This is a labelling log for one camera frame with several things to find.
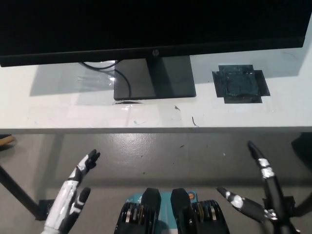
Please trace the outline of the robot right hand black silver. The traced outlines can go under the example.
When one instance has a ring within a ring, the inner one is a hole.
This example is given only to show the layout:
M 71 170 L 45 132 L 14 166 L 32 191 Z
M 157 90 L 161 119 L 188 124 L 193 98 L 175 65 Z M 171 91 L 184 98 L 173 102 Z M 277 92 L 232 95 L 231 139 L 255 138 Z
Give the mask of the robot right hand black silver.
M 243 215 L 262 224 L 271 223 L 274 234 L 300 233 L 291 222 L 291 216 L 284 202 L 284 194 L 270 162 L 252 141 L 247 142 L 247 147 L 260 170 L 268 206 L 263 207 L 257 202 L 232 193 L 224 187 L 217 187 L 216 190 L 231 203 L 234 209 Z

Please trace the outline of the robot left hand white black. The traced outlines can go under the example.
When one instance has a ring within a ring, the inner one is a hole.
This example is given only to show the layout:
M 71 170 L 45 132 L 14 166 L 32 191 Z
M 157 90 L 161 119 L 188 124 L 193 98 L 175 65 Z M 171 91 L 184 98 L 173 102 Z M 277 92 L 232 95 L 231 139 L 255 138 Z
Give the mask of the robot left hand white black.
M 88 172 L 96 167 L 100 152 L 92 150 L 76 165 L 64 181 L 45 221 L 43 234 L 67 234 L 77 221 L 91 189 L 78 188 Z

